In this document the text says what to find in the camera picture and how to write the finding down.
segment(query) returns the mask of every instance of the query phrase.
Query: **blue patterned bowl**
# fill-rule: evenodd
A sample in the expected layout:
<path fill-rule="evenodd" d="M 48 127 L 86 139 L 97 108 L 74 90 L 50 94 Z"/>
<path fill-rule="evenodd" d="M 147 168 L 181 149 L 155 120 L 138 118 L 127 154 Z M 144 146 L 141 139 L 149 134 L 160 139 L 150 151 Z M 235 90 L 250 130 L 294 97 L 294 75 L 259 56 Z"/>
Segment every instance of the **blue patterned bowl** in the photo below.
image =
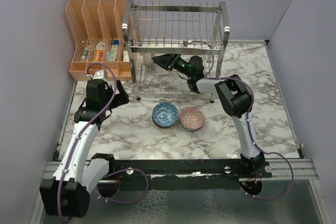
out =
<path fill-rule="evenodd" d="M 170 102 L 160 102 L 153 109 L 152 119 L 158 127 L 169 128 L 179 119 L 178 110 Z"/>

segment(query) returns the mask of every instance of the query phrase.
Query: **orange plastic organizer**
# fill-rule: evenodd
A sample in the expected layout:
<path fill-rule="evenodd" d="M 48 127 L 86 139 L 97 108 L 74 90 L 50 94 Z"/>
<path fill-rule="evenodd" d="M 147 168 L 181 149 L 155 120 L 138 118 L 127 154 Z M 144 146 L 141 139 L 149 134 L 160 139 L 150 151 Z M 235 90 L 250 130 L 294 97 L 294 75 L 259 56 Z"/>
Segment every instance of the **orange plastic organizer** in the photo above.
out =
<path fill-rule="evenodd" d="M 125 42 L 122 36 L 121 22 L 127 0 L 69 0 L 66 8 L 71 31 L 76 43 L 76 50 L 70 66 L 70 73 L 77 81 L 87 81 L 87 69 L 92 62 L 93 51 L 99 41 L 104 40 L 105 45 L 111 45 L 114 38 L 119 40 L 119 52 L 116 61 L 106 61 L 105 47 L 102 63 L 109 66 L 116 78 L 129 81 L 131 66 L 123 61 Z M 85 48 L 89 47 L 89 57 L 83 61 Z M 103 66 L 93 66 L 90 73 L 94 73 Z M 113 80 L 108 71 L 108 79 Z"/>

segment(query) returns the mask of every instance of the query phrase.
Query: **metal wire dish rack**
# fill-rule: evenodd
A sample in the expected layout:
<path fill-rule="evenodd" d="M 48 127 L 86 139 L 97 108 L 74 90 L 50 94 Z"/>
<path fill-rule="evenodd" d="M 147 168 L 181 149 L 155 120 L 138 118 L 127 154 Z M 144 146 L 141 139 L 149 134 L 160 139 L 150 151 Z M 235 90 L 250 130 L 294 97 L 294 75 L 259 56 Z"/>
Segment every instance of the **metal wire dish rack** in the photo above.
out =
<path fill-rule="evenodd" d="M 122 31 L 131 62 L 134 94 L 191 94 L 187 77 L 176 71 L 155 69 L 141 63 L 136 69 L 134 52 L 152 55 L 181 54 L 185 60 L 198 55 L 203 58 L 207 76 L 221 75 L 222 61 L 229 40 L 229 21 L 225 2 L 205 6 L 134 4 L 128 0 Z"/>

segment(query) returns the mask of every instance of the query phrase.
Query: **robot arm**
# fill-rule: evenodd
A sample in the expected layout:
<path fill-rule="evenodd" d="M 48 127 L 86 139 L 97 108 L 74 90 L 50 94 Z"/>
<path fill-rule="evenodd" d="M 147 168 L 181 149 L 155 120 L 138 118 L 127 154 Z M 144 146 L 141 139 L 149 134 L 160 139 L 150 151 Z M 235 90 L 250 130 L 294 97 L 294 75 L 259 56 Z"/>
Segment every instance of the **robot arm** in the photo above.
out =
<path fill-rule="evenodd" d="M 252 144 L 246 122 L 246 113 L 251 105 L 251 94 L 242 83 L 233 80 L 240 80 L 238 75 L 234 74 L 230 76 L 231 79 L 226 80 L 207 79 L 203 74 L 203 60 L 199 56 L 192 56 L 189 62 L 183 60 L 181 55 L 170 54 L 152 57 L 152 60 L 165 70 L 176 69 L 188 76 L 187 84 L 192 92 L 217 93 L 224 111 L 235 123 L 242 159 L 245 159 L 253 169 L 261 166 L 265 161 L 264 155 Z M 250 126 L 252 136 L 256 139 L 251 121 Z"/>
<path fill-rule="evenodd" d="M 117 81 L 117 88 L 119 94 L 116 94 L 111 102 L 108 108 L 110 112 L 112 109 L 129 102 L 128 94 L 120 81 Z M 105 70 L 97 71 L 92 80 L 87 82 L 86 92 L 86 106 L 81 105 L 75 113 L 73 134 L 63 161 L 53 174 L 52 179 L 44 179 L 40 184 L 40 194 L 48 215 L 58 214 L 57 190 L 67 161 L 69 166 L 61 189 L 61 208 L 64 216 L 83 217 L 89 208 L 90 194 L 98 181 L 104 175 L 114 172 L 114 157 L 109 154 L 96 154 L 84 170 L 91 144 L 97 136 L 102 122 L 109 117 L 106 116 L 106 112 L 103 112 L 85 129 L 73 153 L 70 153 L 79 132 L 111 99 L 113 89 L 107 83 Z"/>

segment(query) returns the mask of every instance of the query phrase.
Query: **white marble surface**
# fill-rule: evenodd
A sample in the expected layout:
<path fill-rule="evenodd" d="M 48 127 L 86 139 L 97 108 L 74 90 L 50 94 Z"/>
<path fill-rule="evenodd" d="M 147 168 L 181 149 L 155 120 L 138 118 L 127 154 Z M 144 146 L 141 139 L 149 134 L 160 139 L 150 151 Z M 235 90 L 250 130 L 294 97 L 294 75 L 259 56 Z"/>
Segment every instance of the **white marble surface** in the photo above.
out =
<path fill-rule="evenodd" d="M 265 46 L 229 44 L 222 76 L 234 73 L 254 90 L 253 125 L 259 146 L 285 157 L 299 157 Z M 167 78 L 161 78 L 162 83 L 155 78 L 151 81 L 155 81 L 156 88 L 174 91 L 174 85 Z M 123 85 L 131 93 L 131 83 Z M 85 98 L 85 86 L 86 82 L 77 84 L 60 159 L 71 138 L 73 115 Z M 172 102 L 179 111 L 189 106 L 197 107 L 205 114 L 204 127 L 196 132 L 186 131 L 179 123 L 170 129 L 156 127 L 151 119 L 152 109 L 161 101 Z M 217 98 L 211 104 L 208 98 L 199 95 L 164 98 L 143 94 L 141 101 L 130 95 L 130 103 L 114 109 L 112 116 L 104 121 L 88 158 L 95 153 L 111 153 L 117 159 L 239 158 L 240 144 L 233 121 Z"/>

